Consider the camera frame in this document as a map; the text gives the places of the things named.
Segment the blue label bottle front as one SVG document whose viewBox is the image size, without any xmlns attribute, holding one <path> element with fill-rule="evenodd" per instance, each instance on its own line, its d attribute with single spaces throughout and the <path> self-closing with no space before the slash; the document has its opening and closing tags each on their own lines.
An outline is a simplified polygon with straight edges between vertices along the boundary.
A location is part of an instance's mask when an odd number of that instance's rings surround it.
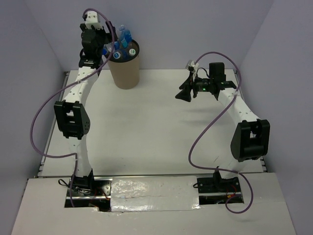
<svg viewBox="0 0 313 235">
<path fill-rule="evenodd" d="M 102 55 L 109 55 L 112 51 L 119 50 L 119 48 L 120 48 L 119 42 L 106 44 L 103 47 Z"/>
</svg>

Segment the blue label bottle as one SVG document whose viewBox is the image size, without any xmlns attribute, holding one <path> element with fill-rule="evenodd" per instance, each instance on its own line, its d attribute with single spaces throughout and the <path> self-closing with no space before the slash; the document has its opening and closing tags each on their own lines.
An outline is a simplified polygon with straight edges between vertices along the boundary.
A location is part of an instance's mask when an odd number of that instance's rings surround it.
<svg viewBox="0 0 313 235">
<path fill-rule="evenodd" d="M 127 48 L 132 45 L 132 35 L 130 30 L 125 25 L 120 25 L 117 30 L 118 38 L 123 48 Z"/>
<path fill-rule="evenodd" d="M 109 55 L 112 51 L 119 50 L 119 48 L 120 48 L 119 42 L 106 44 L 103 47 L 102 55 Z"/>
<path fill-rule="evenodd" d="M 113 58 L 114 58 L 114 60 L 118 60 L 118 61 L 122 61 L 122 60 L 127 59 L 126 51 L 124 51 L 124 50 L 115 51 L 113 54 Z"/>
</svg>

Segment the green label clear bottle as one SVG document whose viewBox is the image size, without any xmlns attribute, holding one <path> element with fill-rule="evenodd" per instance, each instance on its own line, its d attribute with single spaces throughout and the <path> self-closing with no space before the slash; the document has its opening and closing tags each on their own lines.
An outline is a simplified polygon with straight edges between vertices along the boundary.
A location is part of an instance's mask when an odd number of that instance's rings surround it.
<svg viewBox="0 0 313 235">
<path fill-rule="evenodd" d="M 129 55 L 130 56 L 135 56 L 136 55 L 136 50 L 134 48 L 129 50 Z"/>
</svg>

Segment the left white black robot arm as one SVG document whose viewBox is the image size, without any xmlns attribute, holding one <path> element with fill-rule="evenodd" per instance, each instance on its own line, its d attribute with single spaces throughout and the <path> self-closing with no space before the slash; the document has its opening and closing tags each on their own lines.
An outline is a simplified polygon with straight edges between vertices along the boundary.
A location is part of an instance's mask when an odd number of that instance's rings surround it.
<svg viewBox="0 0 313 235">
<path fill-rule="evenodd" d="M 75 84 L 62 101 L 54 104 L 54 112 L 59 130 L 67 139 L 68 147 L 74 154 L 75 166 L 69 188 L 80 190 L 84 195 L 92 194 L 96 189 L 92 167 L 88 159 L 87 133 L 91 121 L 85 110 L 85 104 L 92 86 L 99 77 L 104 45 L 113 42 L 116 36 L 111 22 L 106 22 L 108 32 L 103 27 L 83 23 L 82 49 L 78 75 Z"/>
</svg>

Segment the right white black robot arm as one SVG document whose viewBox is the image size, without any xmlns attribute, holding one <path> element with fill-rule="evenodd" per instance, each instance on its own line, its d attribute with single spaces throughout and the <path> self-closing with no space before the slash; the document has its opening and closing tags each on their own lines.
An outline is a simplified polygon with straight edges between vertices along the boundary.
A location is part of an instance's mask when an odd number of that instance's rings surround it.
<svg viewBox="0 0 313 235">
<path fill-rule="evenodd" d="M 242 171 L 248 161 L 257 160 L 268 153 L 270 123 L 254 114 L 242 99 L 238 86 L 227 80 L 224 63 L 210 63 L 206 78 L 198 76 L 199 65 L 195 61 L 190 60 L 186 69 L 189 76 L 180 85 L 180 92 L 175 98 L 191 102 L 200 92 L 211 93 L 235 124 L 230 142 L 231 157 L 215 167 L 221 175 L 212 181 L 215 190 L 224 191 L 229 187 L 229 179 Z"/>
</svg>

